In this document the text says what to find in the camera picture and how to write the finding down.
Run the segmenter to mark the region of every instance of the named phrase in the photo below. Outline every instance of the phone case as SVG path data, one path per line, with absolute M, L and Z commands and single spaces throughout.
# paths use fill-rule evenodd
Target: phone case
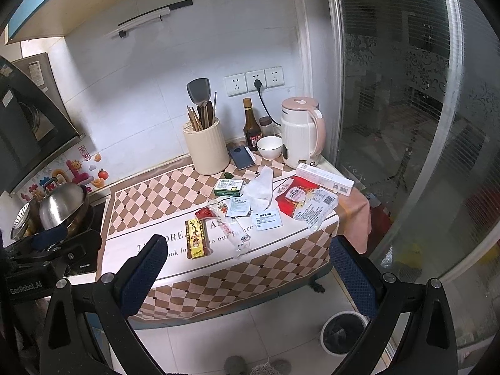
M 249 168 L 250 166 L 255 165 L 252 157 L 248 154 L 244 145 L 237 146 L 229 151 L 229 156 L 231 156 L 236 168 L 238 170 Z

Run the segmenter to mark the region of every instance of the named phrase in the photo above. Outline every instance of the utensil holder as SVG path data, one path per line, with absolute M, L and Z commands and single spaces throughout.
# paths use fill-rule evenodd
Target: utensil holder
M 217 118 L 212 126 L 202 131 L 194 131 L 191 122 L 187 122 L 182 132 L 196 172 L 215 175 L 227 168 L 228 149 Z

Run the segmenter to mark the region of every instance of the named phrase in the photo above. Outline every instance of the trash can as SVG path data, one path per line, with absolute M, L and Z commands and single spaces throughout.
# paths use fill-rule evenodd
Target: trash can
M 368 319 L 362 314 L 346 310 L 334 314 L 324 324 L 319 341 L 323 349 L 335 357 L 344 357 L 356 344 Z

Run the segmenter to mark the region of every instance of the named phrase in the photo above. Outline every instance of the white floor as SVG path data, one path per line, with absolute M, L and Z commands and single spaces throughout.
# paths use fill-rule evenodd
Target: white floor
M 241 312 L 137 335 L 167 373 L 224 375 L 224 360 L 239 355 L 250 366 L 284 358 L 292 375 L 331 375 L 342 360 L 323 351 L 319 332 L 329 317 L 353 306 L 333 274 L 318 282 L 325 293 L 302 287 Z M 112 358 L 114 369 L 125 373 Z M 374 373 L 385 367 L 381 360 Z

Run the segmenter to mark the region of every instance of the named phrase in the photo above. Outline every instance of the soy sauce bottle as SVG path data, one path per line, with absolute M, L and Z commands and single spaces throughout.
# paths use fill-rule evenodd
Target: soy sauce bottle
M 248 97 L 244 98 L 243 106 L 245 107 L 245 127 L 243 128 L 243 133 L 247 139 L 250 151 L 257 151 L 257 141 L 262 138 L 262 130 L 253 115 L 252 100 Z

